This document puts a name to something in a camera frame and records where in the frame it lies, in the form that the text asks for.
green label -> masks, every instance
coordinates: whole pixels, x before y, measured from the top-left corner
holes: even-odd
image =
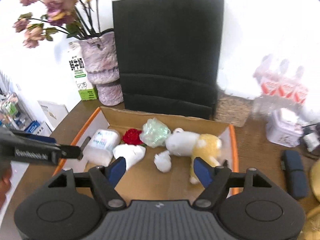
[[[98,99],[98,92],[95,88],[87,89],[87,90],[79,90],[78,92],[81,97],[81,100]]]
[[[75,78],[79,78],[79,77],[85,77],[86,74],[82,74],[82,75],[76,75]]]
[[[9,115],[14,115],[18,112],[16,106],[12,102],[7,102],[5,109]]]

plush dog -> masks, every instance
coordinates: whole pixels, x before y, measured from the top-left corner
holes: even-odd
[[[212,134],[201,134],[199,136],[191,155],[190,182],[192,184],[200,182],[193,170],[194,159],[200,157],[212,167],[220,166],[217,158],[221,155],[221,146],[221,140]]]
[[[154,163],[161,172],[169,172],[171,169],[170,155],[190,156],[192,165],[190,182],[196,184],[198,179],[193,172],[193,160],[201,157],[204,161],[215,167],[220,165],[216,160],[220,156],[221,140],[211,134],[198,134],[177,128],[165,141],[166,151],[155,155]]]

white plastic tub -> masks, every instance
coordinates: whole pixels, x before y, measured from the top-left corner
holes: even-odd
[[[303,135],[300,125],[292,118],[286,118],[287,109],[281,108],[272,112],[266,125],[268,141],[286,147],[296,147],[300,144],[299,138]]]

white wall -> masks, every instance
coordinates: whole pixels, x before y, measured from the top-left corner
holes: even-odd
[[[102,29],[113,26],[112,0],[100,0]],[[80,100],[70,76],[64,34],[35,49],[22,46],[23,34],[11,28],[21,13],[45,13],[36,3],[22,7],[18,0],[0,1],[0,69],[17,82],[28,106],[45,120],[37,100],[65,104],[70,111]],[[304,82],[319,90],[320,2],[318,0],[225,0],[220,68],[251,78],[262,57],[274,53],[288,58],[291,72],[304,65]]]

screw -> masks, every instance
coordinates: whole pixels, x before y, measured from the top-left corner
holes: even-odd
[[[108,201],[108,206],[112,208],[119,208],[124,205],[124,202],[121,199],[111,199]]]
[[[211,206],[211,201],[207,199],[198,199],[196,201],[196,206],[201,207],[201,208],[207,208]]]

